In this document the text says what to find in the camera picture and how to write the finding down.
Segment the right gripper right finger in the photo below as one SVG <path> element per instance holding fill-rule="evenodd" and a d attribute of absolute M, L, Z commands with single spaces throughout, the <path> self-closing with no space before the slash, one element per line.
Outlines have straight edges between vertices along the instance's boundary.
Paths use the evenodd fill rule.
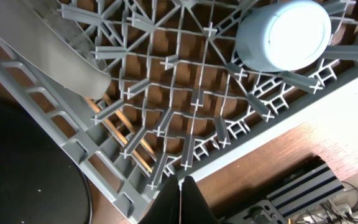
<path fill-rule="evenodd" d="M 218 224 L 194 178 L 186 176 L 181 185 L 181 223 Z"/>

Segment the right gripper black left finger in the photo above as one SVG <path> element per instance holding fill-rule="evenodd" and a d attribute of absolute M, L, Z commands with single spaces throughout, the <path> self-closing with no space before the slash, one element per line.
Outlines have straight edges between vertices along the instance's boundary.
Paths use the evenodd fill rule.
<path fill-rule="evenodd" d="M 139 224 L 179 224 L 179 219 L 180 188 L 177 176 L 171 175 Z"/>

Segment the wooden chopstick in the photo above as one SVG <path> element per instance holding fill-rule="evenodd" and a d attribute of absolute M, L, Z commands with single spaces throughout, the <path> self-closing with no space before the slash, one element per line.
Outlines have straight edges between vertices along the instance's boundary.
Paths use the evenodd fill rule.
<path fill-rule="evenodd" d="M 101 109 L 89 98 L 85 98 L 87 104 L 91 107 L 91 109 L 96 113 L 100 112 Z M 121 147 L 126 146 L 128 140 L 124 137 L 124 135 L 118 131 L 118 129 L 113 125 L 113 123 L 107 118 L 102 120 L 102 123 L 107 127 L 108 131 L 112 133 L 112 136 L 116 138 Z M 152 168 L 148 165 L 148 163 L 141 157 L 141 155 L 134 151 L 131 155 L 131 158 L 135 161 L 135 163 L 143 170 L 147 177 L 150 176 Z"/>
<path fill-rule="evenodd" d="M 103 95 L 103 100 L 108 104 L 111 105 L 113 104 L 112 99 L 110 99 L 110 97 L 105 93 Z M 132 123 L 130 122 L 130 120 L 127 118 L 127 116 L 121 111 L 121 110 L 117 110 L 115 112 L 115 115 L 124 123 L 124 125 L 128 128 L 128 130 L 132 133 L 136 132 L 135 127 L 132 125 Z M 149 156 L 153 159 L 156 160 L 157 156 L 155 155 L 153 149 L 151 148 L 150 144 L 145 140 L 142 139 L 140 141 L 140 144 L 142 145 L 142 147 L 149 153 Z"/>

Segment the blue plastic cup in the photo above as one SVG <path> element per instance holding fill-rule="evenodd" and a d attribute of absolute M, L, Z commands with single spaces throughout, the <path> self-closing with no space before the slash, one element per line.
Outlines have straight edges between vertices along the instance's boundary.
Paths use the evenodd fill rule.
<path fill-rule="evenodd" d="M 315 1 L 289 1 L 256 9 L 244 18 L 235 49 L 243 64 L 260 72 L 298 70 L 312 64 L 331 38 L 331 21 Z"/>

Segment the grey plate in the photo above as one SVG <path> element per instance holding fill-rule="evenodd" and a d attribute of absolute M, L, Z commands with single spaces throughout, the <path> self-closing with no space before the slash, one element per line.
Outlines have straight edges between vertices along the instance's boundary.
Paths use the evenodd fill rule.
<path fill-rule="evenodd" d="M 23 1 L 0 1 L 0 38 L 20 56 L 69 90 L 100 99 L 111 78 L 52 30 Z"/>

